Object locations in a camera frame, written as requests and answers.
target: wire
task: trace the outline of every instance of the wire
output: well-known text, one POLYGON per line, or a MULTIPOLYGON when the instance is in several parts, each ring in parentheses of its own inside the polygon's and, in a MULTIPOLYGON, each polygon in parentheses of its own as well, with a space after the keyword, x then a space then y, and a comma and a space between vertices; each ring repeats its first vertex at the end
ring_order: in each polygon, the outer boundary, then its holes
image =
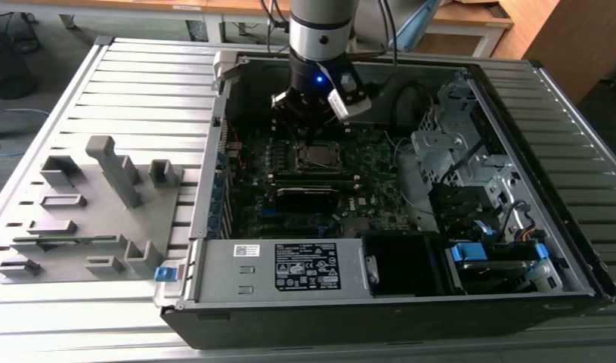
POLYGON ((385 8, 386 8, 385 10, 387 12, 387 18, 389 18, 389 23, 391 24, 391 32, 393 32, 393 73, 389 76, 387 81, 385 82, 385 84, 389 84, 395 73, 398 72, 398 46, 397 46, 398 30, 395 30, 395 21, 393 18, 393 12, 391 12, 391 6, 389 5, 389 0, 382 0, 382 1, 385 4, 385 8))
POLYGON ((525 216, 526 216, 527 220, 530 221, 530 225, 529 225, 529 227, 526 229, 523 229, 523 233, 521 234, 519 238, 517 239, 518 241, 527 240, 527 238, 530 237, 530 233, 533 233, 534 230, 537 230, 537 221, 530 216, 530 213, 526 212, 525 216))
POLYGON ((522 199, 518 199, 514 201, 514 203, 510 206, 510 209, 506 212, 506 216, 503 218, 503 222, 501 223, 501 229, 499 229, 499 235, 497 238, 497 242, 501 242, 503 238, 506 237, 506 228, 507 228, 507 223, 510 222, 511 214, 514 212, 514 209, 521 205, 521 204, 527 204, 527 202, 522 199))
POLYGON ((385 25, 386 44, 383 45, 382 51, 366 51, 363 53, 349 54, 349 58, 353 61, 361 61, 371 57, 382 57, 389 52, 389 43, 391 42, 391 34, 389 34, 389 21, 387 21, 387 10, 385 9, 383 0, 378 0, 379 10, 382 12, 382 22, 385 25))
MULTIPOLYGON (((241 28, 241 23, 235 23, 233 22, 233 24, 241 28)), ((246 29, 257 29, 259 27, 261 24, 257 24, 257 25, 246 25, 246 29)))
POLYGON ((270 9, 267 8, 266 0, 261 0, 261 7, 263 8, 263 10, 267 13, 267 19, 270 20, 270 22, 273 24, 277 24, 277 19, 275 19, 275 16, 271 14, 270 9))
POLYGON ((279 13, 279 17, 281 17, 281 20, 287 23, 287 19, 286 17, 283 16, 283 13, 281 12, 281 7, 279 7, 279 1, 278 0, 273 0, 273 4, 277 8, 277 13, 279 13))
POLYGON ((266 40, 266 46, 267 46, 267 53, 271 53, 270 49, 270 37, 271 37, 271 32, 273 32, 273 25, 271 23, 267 25, 267 40, 266 40))
POLYGON ((389 135, 387 130, 385 130, 385 135, 387 136, 387 140, 389 140, 389 142, 391 143, 393 147, 394 147, 394 148, 398 148, 398 145, 395 145, 395 142, 393 142, 393 140, 391 140, 391 136, 389 135))
POLYGON ((398 105, 399 105, 399 99, 403 96, 403 93, 407 91, 407 89, 414 88, 418 92, 425 92, 425 94, 429 96, 429 109, 435 104, 435 100, 433 97, 433 93, 429 90, 429 88, 418 81, 417 79, 410 80, 407 83, 405 83, 399 88, 398 91, 395 92, 395 96, 393 98, 391 102, 391 118, 389 119, 389 123, 391 125, 391 129, 394 129, 398 126, 398 105))
POLYGON ((4 113, 4 112, 36 112, 36 113, 43 114, 44 116, 50 116, 50 112, 46 112, 43 110, 36 110, 34 108, 11 108, 8 110, 0 110, 0 113, 4 113))
POLYGON ((467 153, 463 155, 462 159, 459 159, 458 163, 451 165, 449 168, 447 172, 443 174, 441 178, 441 183, 445 183, 445 180, 453 175, 453 173, 459 170, 469 162, 470 159, 474 157, 474 155, 478 153, 478 150, 481 150, 481 147, 485 145, 483 140, 477 142, 477 144, 470 148, 467 153))
POLYGON ((402 143, 409 140, 407 138, 402 138, 399 141, 398 141, 398 144, 395 146, 395 151, 393 152, 393 165, 394 166, 398 166, 398 164, 395 164, 395 161, 397 161, 397 158, 398 158, 398 151, 402 152, 402 150, 399 149, 399 146, 402 145, 402 143))
POLYGON ((4 154, 0 153, 0 157, 18 157, 19 155, 24 155, 26 153, 14 153, 14 154, 4 154))
POLYGON ((422 210, 407 198, 407 196, 405 195, 405 192, 403 191, 399 191, 399 195, 402 195, 402 198, 405 199, 405 202, 407 202, 407 204, 410 206, 414 207, 414 209, 421 212, 421 213, 425 213, 425 214, 429 214, 430 216, 435 216, 437 214, 435 213, 431 213, 431 212, 427 212, 426 210, 422 210))

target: power supply label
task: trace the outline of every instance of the power supply label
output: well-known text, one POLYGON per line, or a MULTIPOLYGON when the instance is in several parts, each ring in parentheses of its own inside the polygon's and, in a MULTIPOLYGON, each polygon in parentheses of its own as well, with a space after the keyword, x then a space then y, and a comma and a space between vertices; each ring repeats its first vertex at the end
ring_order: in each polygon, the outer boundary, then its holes
POLYGON ((277 244, 275 270, 279 291, 342 289, 337 244, 277 244))

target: slotted metal surface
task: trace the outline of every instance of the slotted metal surface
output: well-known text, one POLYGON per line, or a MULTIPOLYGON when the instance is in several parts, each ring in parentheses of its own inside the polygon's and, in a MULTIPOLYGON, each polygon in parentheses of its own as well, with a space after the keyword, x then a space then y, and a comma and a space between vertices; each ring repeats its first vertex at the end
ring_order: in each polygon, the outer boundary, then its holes
MULTIPOLYGON (((170 159, 185 166, 169 257, 185 256, 215 96, 211 64, 221 49, 137 39, 95 45, 0 195, 0 261, 15 254, 8 243, 20 227, 7 224, 18 222, 22 203, 39 197, 32 183, 43 181, 43 160, 58 154, 87 160, 86 140, 96 134, 113 135, 118 153, 131 155, 137 164, 170 159)), ((477 62, 466 57, 414 57, 477 62)), ((478 63, 616 279, 616 161, 539 70, 522 61, 478 63)), ((616 345, 614 305, 586 317, 550 321, 514 337, 199 352, 159 318, 154 289, 150 281, 0 285, 0 353, 18 352, 15 358, 39 361, 378 361, 395 355, 502 349, 526 349, 525 358, 531 359, 543 356, 535 350, 541 347, 616 345)))

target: barcode sticker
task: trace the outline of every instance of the barcode sticker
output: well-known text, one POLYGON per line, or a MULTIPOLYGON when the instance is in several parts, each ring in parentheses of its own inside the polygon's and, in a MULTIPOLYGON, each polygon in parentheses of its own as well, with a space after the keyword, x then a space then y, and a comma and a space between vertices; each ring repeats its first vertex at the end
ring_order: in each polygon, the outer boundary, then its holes
POLYGON ((201 6, 174 5, 174 10, 201 11, 201 6))
POLYGON ((261 244, 235 244, 234 257, 259 257, 261 244))

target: circuit board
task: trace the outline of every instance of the circuit board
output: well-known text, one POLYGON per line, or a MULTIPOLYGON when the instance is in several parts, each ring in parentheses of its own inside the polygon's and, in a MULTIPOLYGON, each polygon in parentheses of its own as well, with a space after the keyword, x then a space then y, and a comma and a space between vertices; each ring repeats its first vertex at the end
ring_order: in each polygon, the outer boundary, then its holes
POLYGON ((339 238, 414 228, 382 129, 331 126, 310 144, 274 120, 237 124, 230 134, 233 238, 339 238))

